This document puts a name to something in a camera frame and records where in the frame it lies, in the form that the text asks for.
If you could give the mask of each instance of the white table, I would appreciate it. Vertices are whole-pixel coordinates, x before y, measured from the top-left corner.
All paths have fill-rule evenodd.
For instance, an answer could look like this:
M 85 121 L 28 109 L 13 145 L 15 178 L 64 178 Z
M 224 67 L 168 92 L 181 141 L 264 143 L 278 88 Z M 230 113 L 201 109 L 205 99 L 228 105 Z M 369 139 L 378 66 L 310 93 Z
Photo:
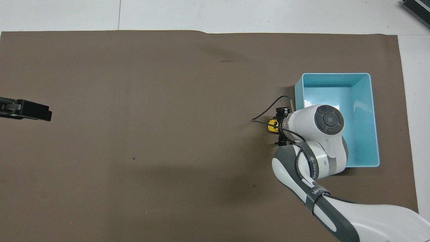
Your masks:
M 0 31 L 118 29 L 398 35 L 418 209 L 430 220 L 430 29 L 400 1 L 0 1 Z

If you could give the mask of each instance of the black strap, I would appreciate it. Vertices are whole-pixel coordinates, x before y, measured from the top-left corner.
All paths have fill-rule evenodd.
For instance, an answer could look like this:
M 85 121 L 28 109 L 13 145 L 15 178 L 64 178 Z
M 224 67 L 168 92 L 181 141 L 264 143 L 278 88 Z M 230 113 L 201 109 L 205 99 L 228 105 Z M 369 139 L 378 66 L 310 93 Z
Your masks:
M 314 183 L 314 187 L 312 187 L 306 195 L 305 206 L 309 210 L 309 212 L 313 215 L 313 207 L 315 205 L 316 200 L 324 193 L 330 194 L 327 189 L 324 187 Z
M 299 146 L 303 150 L 304 156 L 306 157 L 307 162 L 309 164 L 310 177 L 314 180 L 318 179 L 318 175 L 319 175 L 318 162 L 316 161 L 316 157 L 312 149 L 309 147 L 309 145 L 306 142 L 300 142 L 294 145 Z

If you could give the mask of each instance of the yellow object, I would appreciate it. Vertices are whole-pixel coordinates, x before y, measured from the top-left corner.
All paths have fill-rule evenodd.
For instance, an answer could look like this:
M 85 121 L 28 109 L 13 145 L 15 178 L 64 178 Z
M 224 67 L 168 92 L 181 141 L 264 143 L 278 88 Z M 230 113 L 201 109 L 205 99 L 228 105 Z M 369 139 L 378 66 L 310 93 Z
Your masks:
M 271 125 L 275 125 L 275 126 L 278 126 L 278 121 L 276 120 L 276 119 L 271 119 L 270 121 L 269 121 L 269 124 L 271 124 Z M 279 133 L 279 130 L 278 130 L 278 128 L 275 128 L 275 127 L 272 127 L 272 126 L 267 126 L 267 129 L 270 131 L 270 132 L 274 132 L 274 133 Z

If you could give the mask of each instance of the black cable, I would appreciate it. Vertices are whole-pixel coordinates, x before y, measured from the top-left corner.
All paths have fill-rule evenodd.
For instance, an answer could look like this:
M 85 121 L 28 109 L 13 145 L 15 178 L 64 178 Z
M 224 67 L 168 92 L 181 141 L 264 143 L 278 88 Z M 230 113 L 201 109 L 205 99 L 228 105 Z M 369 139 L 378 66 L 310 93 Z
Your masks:
M 288 132 L 288 133 L 292 133 L 292 134 L 294 134 L 295 136 L 299 137 L 299 138 L 300 138 L 301 140 L 303 140 L 304 142 L 306 142 L 306 140 L 305 140 L 305 139 L 304 139 L 300 134 L 298 134 L 298 133 L 296 133 L 296 132 L 294 132 L 294 131 L 287 130 L 287 129 L 285 129 L 285 128 L 282 128 L 282 127 L 279 127 L 279 126 L 276 126 L 276 125 L 273 125 L 273 124 L 265 123 L 265 122 L 262 122 L 262 121 L 258 121 L 258 120 L 253 120 L 253 119 L 251 119 L 251 122 L 256 122 L 256 123 L 260 123 L 260 124 L 265 124 L 265 125 L 267 125 L 267 126 L 271 126 L 271 127 L 278 128 L 278 129 L 280 129 L 280 130 L 286 131 L 286 132 Z
M 357 204 L 356 202 L 350 201 L 348 199 L 343 199 L 343 198 L 340 198 L 340 197 L 337 197 L 337 196 L 333 196 L 330 193 L 325 193 L 324 195 L 327 196 L 327 197 L 329 197 L 329 198 L 336 199 L 336 200 L 339 200 L 339 201 L 342 201 L 342 202 L 348 202 L 348 203 Z
M 296 133 L 296 132 L 294 132 L 294 131 L 291 131 L 291 130 L 287 130 L 287 129 L 285 129 L 285 128 L 282 128 L 282 127 L 279 127 L 279 126 L 276 126 L 276 125 L 273 125 L 273 124 L 269 124 L 269 123 L 265 123 L 265 122 L 262 122 L 262 121 L 257 121 L 256 119 L 257 118 L 259 118 L 259 117 L 261 117 L 263 114 L 265 114 L 271 107 L 273 107 L 273 105 L 275 105 L 275 103 L 279 100 L 279 99 L 281 99 L 281 98 L 283 98 L 283 97 L 286 97 L 286 98 L 288 98 L 290 101 L 291 101 L 291 97 L 289 97 L 289 96 L 287 96 L 287 95 L 282 95 L 282 96 L 280 96 L 280 97 L 278 97 L 264 112 L 262 112 L 260 115 L 258 115 L 257 117 L 255 117 L 255 118 L 253 118 L 253 119 L 251 119 L 251 122 L 256 122 L 256 123 L 260 123 L 260 124 L 265 124 L 265 125 L 267 125 L 267 126 L 271 126 L 271 127 L 274 127 L 274 128 L 277 128 L 277 129 L 279 129 L 279 130 L 283 130 L 283 131 L 286 131 L 286 132 L 288 132 L 288 133 L 292 133 L 292 134 L 294 134 L 295 136 L 297 136 L 297 137 L 299 137 L 301 140 L 303 140 L 304 142 L 306 142 L 306 140 L 300 135 L 300 134 L 298 134 L 298 133 Z
M 279 100 L 279 99 L 281 99 L 281 98 L 283 98 L 283 97 L 286 97 L 286 98 L 288 98 L 289 100 L 291 100 L 291 97 L 289 97 L 289 96 L 287 96 L 287 95 L 282 95 L 282 96 L 280 96 L 280 97 L 278 97 L 264 112 L 262 112 L 259 116 L 257 116 L 257 117 L 255 117 L 255 118 L 253 118 L 252 120 L 255 120 L 255 119 L 257 119 L 257 118 L 259 118 L 259 117 L 261 117 L 263 114 L 265 114 L 271 107 L 273 107 L 273 105 L 275 105 L 275 103 Z

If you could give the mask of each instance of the black device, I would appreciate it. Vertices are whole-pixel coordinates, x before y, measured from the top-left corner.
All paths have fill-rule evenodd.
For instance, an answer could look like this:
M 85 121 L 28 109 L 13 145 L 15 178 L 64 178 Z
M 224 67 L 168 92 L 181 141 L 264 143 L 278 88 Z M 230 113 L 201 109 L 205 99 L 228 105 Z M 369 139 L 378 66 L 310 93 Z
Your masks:
M 276 108 L 276 116 L 273 117 L 273 119 L 276 119 L 275 125 L 282 127 L 282 122 L 288 116 L 288 114 L 290 114 L 290 112 L 291 108 L 288 107 Z M 287 138 L 283 130 L 280 129 L 278 134 L 278 142 L 275 142 L 276 145 L 286 146 L 291 144 L 291 140 Z
M 430 0 L 403 0 L 402 8 L 430 28 Z
M 49 106 L 43 104 L 0 97 L 0 117 L 51 121 L 52 112 L 49 111 Z

